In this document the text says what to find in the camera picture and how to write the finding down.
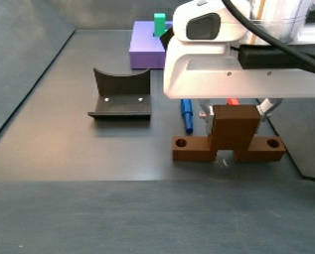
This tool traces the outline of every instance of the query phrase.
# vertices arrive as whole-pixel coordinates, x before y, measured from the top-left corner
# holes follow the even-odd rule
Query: black curved holder
[[[99,102],[88,115],[104,118],[151,118],[151,69],[135,75],[112,75],[93,69]]]

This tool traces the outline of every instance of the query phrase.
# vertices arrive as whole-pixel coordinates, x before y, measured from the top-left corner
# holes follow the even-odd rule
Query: black cable
[[[309,57],[308,55],[302,54],[301,52],[295,51],[293,48],[290,48],[286,44],[283,44],[279,40],[277,40],[273,36],[270,36],[267,33],[265,33],[261,28],[250,21],[250,19],[243,15],[243,13],[237,8],[235,4],[231,0],[223,0],[227,9],[233,13],[233,15],[237,17],[239,22],[247,27],[247,29],[257,34],[265,41],[267,41],[273,46],[279,48],[283,52],[294,56],[299,61],[302,61],[305,64],[310,65],[315,68],[315,60]]]
[[[238,47],[231,46],[231,49],[233,49],[234,51],[239,52],[239,48],[238,48]]]

